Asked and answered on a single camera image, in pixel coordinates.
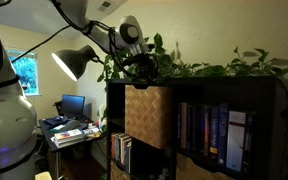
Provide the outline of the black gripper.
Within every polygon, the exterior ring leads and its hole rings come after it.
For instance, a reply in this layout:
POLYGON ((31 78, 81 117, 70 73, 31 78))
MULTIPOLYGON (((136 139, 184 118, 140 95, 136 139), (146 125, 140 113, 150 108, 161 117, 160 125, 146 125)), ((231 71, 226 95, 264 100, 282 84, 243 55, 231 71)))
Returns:
POLYGON ((134 66, 137 79, 152 82, 158 75, 157 58, 152 54, 138 54, 122 62, 122 66, 134 66))

